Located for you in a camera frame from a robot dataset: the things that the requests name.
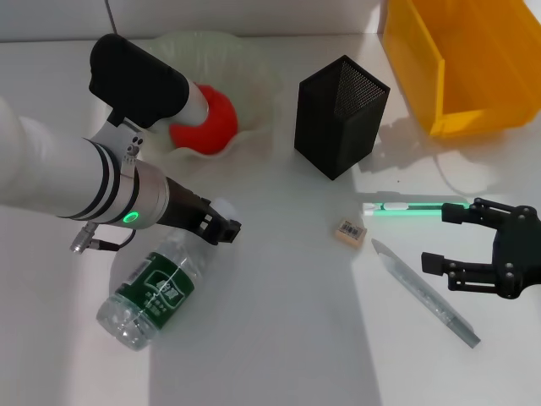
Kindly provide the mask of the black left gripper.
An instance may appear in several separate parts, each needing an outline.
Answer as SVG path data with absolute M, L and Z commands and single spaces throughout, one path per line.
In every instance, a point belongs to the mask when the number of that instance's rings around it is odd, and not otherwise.
M 208 244 L 231 244 L 242 227 L 229 202 L 209 202 L 167 178 L 168 201 L 160 224 L 196 234 Z

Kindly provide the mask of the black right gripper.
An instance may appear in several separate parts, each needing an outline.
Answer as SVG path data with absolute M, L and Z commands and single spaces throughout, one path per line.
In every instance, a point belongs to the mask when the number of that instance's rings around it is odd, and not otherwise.
M 516 299 L 524 289 L 540 284 L 540 218 L 535 208 L 476 198 L 468 207 L 445 203 L 441 207 L 441 220 L 496 230 L 491 264 L 421 254 L 422 271 L 440 277 L 446 275 L 450 291 Z

